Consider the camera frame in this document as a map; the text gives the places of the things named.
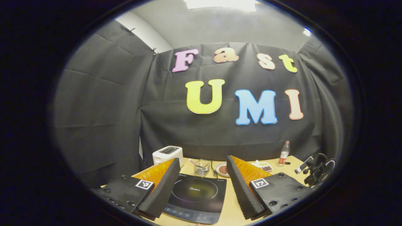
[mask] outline wooden table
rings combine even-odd
[[[188,175],[195,175],[194,174],[194,168],[193,164],[189,162],[188,158],[184,158],[184,165],[180,170],[180,173],[188,174]],[[296,174],[295,169],[299,167],[303,162],[297,159],[296,157],[289,156],[287,158],[287,162],[290,162],[290,165],[284,165],[283,167],[278,167],[277,163],[279,161],[279,158],[275,159],[270,159],[270,160],[260,160],[260,162],[267,162],[272,166],[272,171],[270,172],[271,174],[277,174],[277,173],[285,173],[288,176],[291,176],[295,178],[297,181],[299,181],[301,184],[304,185],[304,179],[307,177],[307,175],[304,175],[303,173]],[[219,161],[213,161],[213,166],[215,167],[218,165]],[[216,178],[215,174],[213,173],[212,170],[209,171],[209,173],[206,175],[208,178]],[[256,220],[245,220],[243,213],[240,209],[239,203],[237,202],[236,194],[234,192],[234,188],[232,185],[232,180],[230,177],[223,177],[218,175],[218,178],[221,179],[227,179],[227,184],[226,184],[226,193],[225,193],[225,201],[224,205],[222,208],[222,213],[219,218],[219,221],[216,224],[213,224],[214,226],[243,226],[246,224],[249,224],[251,222],[257,221]],[[153,221],[156,224],[162,225],[162,226],[194,226],[195,223],[184,221],[175,217],[172,217],[171,215],[168,215],[166,213],[162,213],[160,218],[156,218],[155,221]]]

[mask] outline black fabric curtain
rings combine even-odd
[[[214,51],[233,48],[240,57],[235,62],[217,63]],[[172,72],[176,52],[198,49],[187,71]],[[258,64],[256,55],[268,54],[276,68]],[[279,59],[287,54],[294,60],[296,73],[288,71]],[[195,114],[186,105],[190,81],[203,81],[201,103],[212,100],[208,81],[223,79],[222,105],[211,114]],[[237,125],[239,99],[235,91],[250,90],[258,101],[264,90],[275,96],[275,124],[251,122]],[[300,91],[304,117],[289,118],[287,89]],[[291,155],[306,159],[322,152],[337,157],[350,130],[353,117],[352,96],[345,73],[322,44],[311,38],[299,53],[247,43],[213,43],[187,46],[159,54],[151,64],[141,104],[141,141],[147,165],[152,152],[167,145],[183,147],[190,158],[225,161],[227,155],[244,160],[271,159],[280,156],[286,140],[291,141]]]
[[[139,105],[151,51],[113,20],[76,50],[60,77],[56,142],[90,187],[141,170]]]

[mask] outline plastic bottle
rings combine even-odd
[[[289,140],[287,140],[281,151],[281,157],[279,158],[279,162],[278,162],[279,167],[283,167],[283,165],[285,165],[289,152],[290,152],[290,142],[289,142]]]

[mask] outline red label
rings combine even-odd
[[[279,159],[279,164],[284,164],[286,162],[286,159],[285,158],[280,158]]]

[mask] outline ceiling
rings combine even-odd
[[[131,10],[172,48],[214,42],[249,42],[298,52],[304,25],[277,7],[257,3],[256,12],[210,7],[189,10],[183,0],[154,0]]]

